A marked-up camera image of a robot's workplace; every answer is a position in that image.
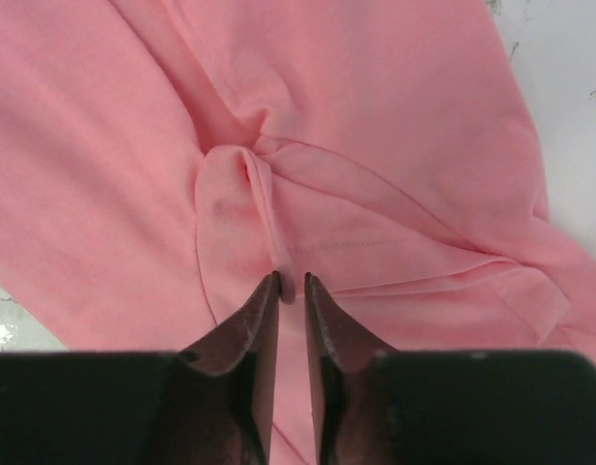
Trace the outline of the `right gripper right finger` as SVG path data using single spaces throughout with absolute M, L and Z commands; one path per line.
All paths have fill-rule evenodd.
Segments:
M 570 351 L 399 351 L 304 279 L 321 464 L 596 464 L 596 367 Z

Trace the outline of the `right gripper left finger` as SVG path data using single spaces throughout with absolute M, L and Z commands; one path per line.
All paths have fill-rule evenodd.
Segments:
M 280 277 L 178 352 L 0 354 L 0 464 L 266 464 Z

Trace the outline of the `pink t shirt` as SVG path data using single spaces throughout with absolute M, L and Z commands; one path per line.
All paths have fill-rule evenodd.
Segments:
M 403 350 L 596 364 L 596 262 L 481 1 L 0 1 L 0 286 L 180 349 L 273 270 L 271 460 L 316 460 L 303 278 Z

